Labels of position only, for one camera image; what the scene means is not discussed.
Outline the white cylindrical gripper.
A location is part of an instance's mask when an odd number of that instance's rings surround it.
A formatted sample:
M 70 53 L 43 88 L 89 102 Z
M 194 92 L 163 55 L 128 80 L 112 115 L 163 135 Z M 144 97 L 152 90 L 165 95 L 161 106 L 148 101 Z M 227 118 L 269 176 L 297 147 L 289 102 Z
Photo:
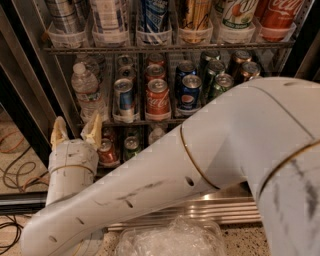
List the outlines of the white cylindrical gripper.
M 99 112 L 94 112 L 85 124 L 81 137 L 84 141 L 68 140 L 65 120 L 56 118 L 50 138 L 53 151 L 49 156 L 47 205 L 72 197 L 93 184 L 99 160 L 96 150 L 102 139 Z

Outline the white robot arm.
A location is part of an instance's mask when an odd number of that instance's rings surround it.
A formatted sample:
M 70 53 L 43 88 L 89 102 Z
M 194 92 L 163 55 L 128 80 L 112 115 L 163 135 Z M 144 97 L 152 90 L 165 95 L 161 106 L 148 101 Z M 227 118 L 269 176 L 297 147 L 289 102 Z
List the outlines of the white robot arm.
M 218 96 L 100 180 L 93 139 L 52 133 L 47 205 L 22 256 L 90 255 L 103 228 L 247 182 L 272 256 L 320 256 L 320 84 L 268 77 Z

